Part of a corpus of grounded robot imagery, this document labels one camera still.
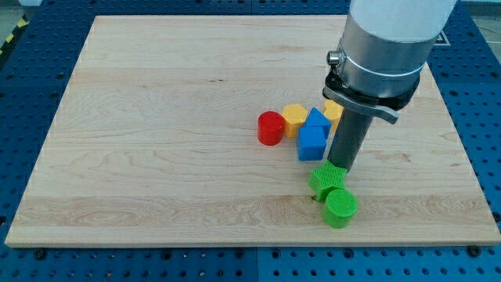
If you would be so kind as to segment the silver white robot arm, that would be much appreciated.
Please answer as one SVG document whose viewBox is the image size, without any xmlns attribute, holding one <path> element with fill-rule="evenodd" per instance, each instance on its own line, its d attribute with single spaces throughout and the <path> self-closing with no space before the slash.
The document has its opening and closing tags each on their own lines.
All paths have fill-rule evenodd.
<svg viewBox="0 0 501 282">
<path fill-rule="evenodd" d="M 352 0 L 323 95 L 394 124 L 456 0 Z"/>
</svg>

